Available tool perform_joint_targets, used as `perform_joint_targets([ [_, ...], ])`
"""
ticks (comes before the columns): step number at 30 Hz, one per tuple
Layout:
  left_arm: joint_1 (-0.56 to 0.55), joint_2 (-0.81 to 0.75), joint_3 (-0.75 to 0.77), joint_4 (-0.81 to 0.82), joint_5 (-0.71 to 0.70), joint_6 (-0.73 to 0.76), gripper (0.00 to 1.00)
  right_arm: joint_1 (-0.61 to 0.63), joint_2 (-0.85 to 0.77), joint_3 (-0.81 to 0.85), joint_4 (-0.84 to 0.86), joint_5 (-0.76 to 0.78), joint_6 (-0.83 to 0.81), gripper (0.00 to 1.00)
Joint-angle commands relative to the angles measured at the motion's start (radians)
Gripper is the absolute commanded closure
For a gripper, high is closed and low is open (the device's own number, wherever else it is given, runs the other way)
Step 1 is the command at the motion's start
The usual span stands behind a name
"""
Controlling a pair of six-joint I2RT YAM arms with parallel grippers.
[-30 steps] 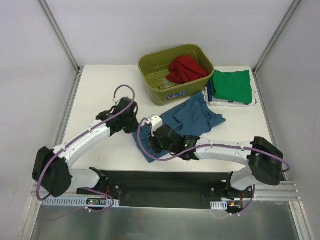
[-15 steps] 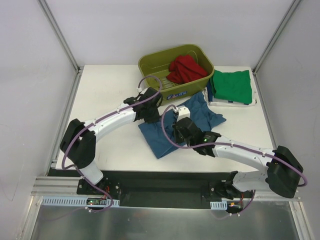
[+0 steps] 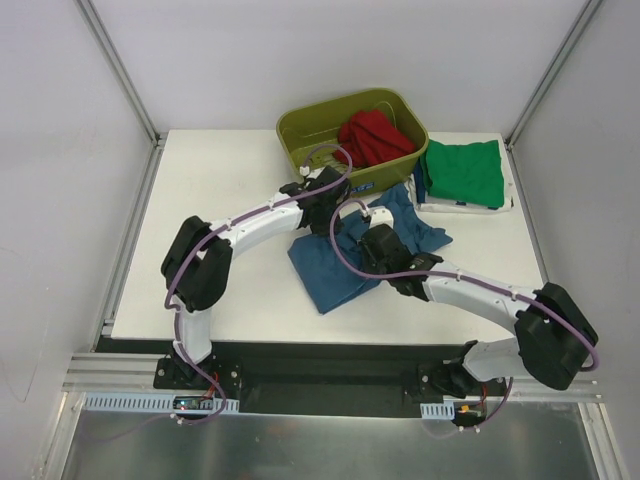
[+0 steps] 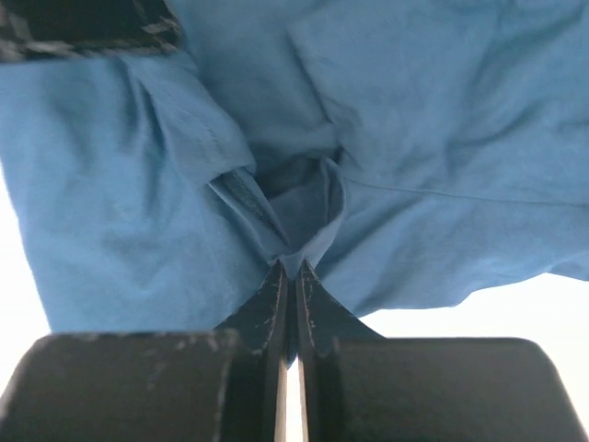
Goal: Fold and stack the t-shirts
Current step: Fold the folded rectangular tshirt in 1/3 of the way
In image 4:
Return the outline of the blue t shirt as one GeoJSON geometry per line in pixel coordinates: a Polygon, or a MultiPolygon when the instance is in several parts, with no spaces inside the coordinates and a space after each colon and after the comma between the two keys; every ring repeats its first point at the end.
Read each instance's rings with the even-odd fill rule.
{"type": "Polygon", "coordinates": [[[588,276],[584,1],[165,1],[173,52],[1,60],[54,332],[210,329],[281,262],[364,316],[588,276]]]}

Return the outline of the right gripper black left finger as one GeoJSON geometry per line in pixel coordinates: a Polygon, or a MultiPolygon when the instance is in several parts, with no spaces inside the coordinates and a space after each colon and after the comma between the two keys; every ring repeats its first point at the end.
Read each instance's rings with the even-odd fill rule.
{"type": "Polygon", "coordinates": [[[282,441],[288,279],[212,331],[52,334],[1,397],[5,441],[282,441]]]}

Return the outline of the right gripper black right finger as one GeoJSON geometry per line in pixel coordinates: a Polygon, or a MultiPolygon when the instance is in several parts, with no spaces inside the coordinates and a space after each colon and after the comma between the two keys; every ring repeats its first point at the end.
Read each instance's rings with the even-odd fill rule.
{"type": "Polygon", "coordinates": [[[388,339],[308,263],[294,298],[307,441],[587,439],[556,367],[533,342],[388,339]]]}

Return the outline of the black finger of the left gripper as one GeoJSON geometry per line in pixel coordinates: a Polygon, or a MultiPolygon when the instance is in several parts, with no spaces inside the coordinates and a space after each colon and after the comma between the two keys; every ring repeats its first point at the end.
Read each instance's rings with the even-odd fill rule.
{"type": "Polygon", "coordinates": [[[179,40],[179,21],[165,1],[1,3],[3,62],[167,53],[179,40]]]}

